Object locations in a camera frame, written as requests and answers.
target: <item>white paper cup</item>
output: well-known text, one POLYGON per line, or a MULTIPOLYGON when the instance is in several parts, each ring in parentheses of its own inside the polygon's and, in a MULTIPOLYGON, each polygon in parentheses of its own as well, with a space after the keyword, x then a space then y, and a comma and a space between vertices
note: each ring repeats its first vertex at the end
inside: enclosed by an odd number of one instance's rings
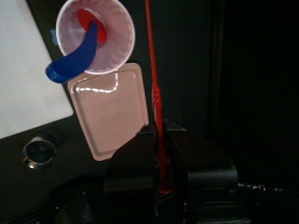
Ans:
POLYGON ((77 49, 85 31, 76 12, 88 10, 107 30, 107 43, 97 48, 95 59, 85 71, 88 74, 108 74, 116 71, 131 56, 136 41, 132 18, 117 0, 69 0, 60 9, 56 22, 57 42, 62 55, 77 49))

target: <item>pink tray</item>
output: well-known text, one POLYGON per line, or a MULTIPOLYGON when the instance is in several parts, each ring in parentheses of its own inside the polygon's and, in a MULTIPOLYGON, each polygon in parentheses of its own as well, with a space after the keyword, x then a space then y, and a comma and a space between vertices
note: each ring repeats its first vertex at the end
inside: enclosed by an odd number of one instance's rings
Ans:
POLYGON ((68 89, 92 156, 108 159, 148 124, 140 66, 127 63, 109 74, 82 73, 68 89))

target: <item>red rod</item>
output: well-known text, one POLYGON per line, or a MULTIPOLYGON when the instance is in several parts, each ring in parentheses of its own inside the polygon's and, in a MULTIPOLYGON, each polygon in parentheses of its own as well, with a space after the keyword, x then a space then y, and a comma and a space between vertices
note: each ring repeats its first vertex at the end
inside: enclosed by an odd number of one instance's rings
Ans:
POLYGON ((147 32, 148 32, 148 44, 149 44, 149 56, 152 66, 152 104, 153 104, 153 119, 156 126, 156 141, 157 141, 157 159, 160 167, 160 193, 168 193, 172 191, 168 182, 167 175, 167 155, 164 147, 164 121, 163 121, 163 103, 161 92, 157 84, 156 66, 155 66, 155 41, 153 41, 153 29, 151 19, 151 7, 149 0, 145 0, 145 19, 147 19, 147 32))

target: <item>blue plastic spoon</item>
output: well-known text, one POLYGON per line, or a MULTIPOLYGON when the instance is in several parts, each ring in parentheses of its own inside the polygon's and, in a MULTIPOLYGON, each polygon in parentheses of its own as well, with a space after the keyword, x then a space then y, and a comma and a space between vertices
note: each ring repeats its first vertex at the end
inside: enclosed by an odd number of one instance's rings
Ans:
POLYGON ((78 48, 46 66, 45 73, 53 82, 66 82, 89 67, 97 51, 97 32, 99 26, 95 22, 90 22, 85 38, 78 48))

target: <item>dark surface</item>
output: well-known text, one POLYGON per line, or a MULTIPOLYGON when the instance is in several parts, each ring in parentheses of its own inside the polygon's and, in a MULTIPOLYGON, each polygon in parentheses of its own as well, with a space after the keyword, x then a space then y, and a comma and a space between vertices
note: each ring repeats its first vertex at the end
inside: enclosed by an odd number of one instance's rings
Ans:
MULTIPOLYGON (((292 1, 225 1, 212 141, 240 181, 299 189, 297 10, 292 1)), ((297 192, 252 192, 255 223, 297 223, 297 192)))
MULTIPOLYGON (((61 56, 52 43, 61 0, 26 1, 50 57, 61 56)), ((143 69, 144 91, 151 109, 151 67, 144 1, 120 1, 135 22, 135 50, 129 61, 143 69)), ((152 1, 156 65, 163 91, 163 115, 196 135, 207 132, 208 79, 211 66, 212 1, 152 1)), ((96 162, 82 136, 76 115, 0 140, 0 223, 33 213, 49 201, 57 186, 92 173, 101 179, 107 162, 96 162), (60 139, 49 169, 34 171, 22 163, 28 136, 46 129, 60 139)))

